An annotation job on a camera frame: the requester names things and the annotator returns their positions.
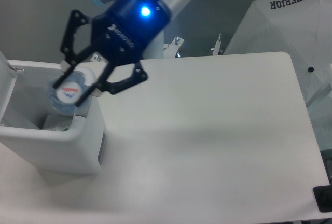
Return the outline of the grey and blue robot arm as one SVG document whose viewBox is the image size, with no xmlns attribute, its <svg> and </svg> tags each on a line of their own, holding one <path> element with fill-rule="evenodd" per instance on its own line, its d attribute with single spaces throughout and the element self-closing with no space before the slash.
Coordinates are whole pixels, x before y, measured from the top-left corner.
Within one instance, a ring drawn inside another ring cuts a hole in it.
<svg viewBox="0 0 332 224">
<path fill-rule="evenodd" d="M 93 18 L 79 10 L 70 14 L 61 44 L 63 75 L 52 84 L 51 98 L 79 107 L 93 95 L 117 94 L 147 80 L 143 52 L 190 0 L 115 0 Z M 99 53 L 107 65 L 95 83 L 84 88 L 69 81 L 76 66 Z"/>
</svg>

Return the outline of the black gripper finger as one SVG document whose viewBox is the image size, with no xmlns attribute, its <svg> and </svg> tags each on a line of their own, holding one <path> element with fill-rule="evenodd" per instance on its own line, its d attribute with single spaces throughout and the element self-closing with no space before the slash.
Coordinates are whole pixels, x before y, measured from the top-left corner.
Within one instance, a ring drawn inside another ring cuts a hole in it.
<svg viewBox="0 0 332 224">
<path fill-rule="evenodd" d="M 96 52 L 96 44 L 88 45 L 78 54 L 74 52 L 74 41 L 77 30 L 81 26 L 91 24 L 91 22 L 92 18 L 83 14 L 81 11 L 73 10 L 71 12 L 60 47 L 60 51 L 65 55 L 65 59 L 60 63 L 61 70 L 64 71 L 64 74 L 53 83 L 52 87 L 54 89 L 57 89 L 62 84 L 79 63 Z"/>
<path fill-rule="evenodd" d="M 104 92 L 115 95 L 148 79 L 148 74 L 143 69 L 141 62 L 132 64 L 132 70 L 127 75 L 112 79 L 112 74 L 117 70 L 116 67 L 114 63 L 108 63 L 97 80 L 75 102 L 75 106 L 80 107 L 89 96 L 99 97 Z"/>
</svg>

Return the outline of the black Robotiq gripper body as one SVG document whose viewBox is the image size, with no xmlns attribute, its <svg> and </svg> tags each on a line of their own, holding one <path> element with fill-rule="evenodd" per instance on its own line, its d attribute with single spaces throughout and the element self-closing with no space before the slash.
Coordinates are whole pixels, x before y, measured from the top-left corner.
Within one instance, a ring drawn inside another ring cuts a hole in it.
<svg viewBox="0 0 332 224">
<path fill-rule="evenodd" d="M 161 0 L 115 0 L 92 21 L 91 42 L 109 34 L 149 43 L 170 22 L 171 14 Z"/>
</svg>

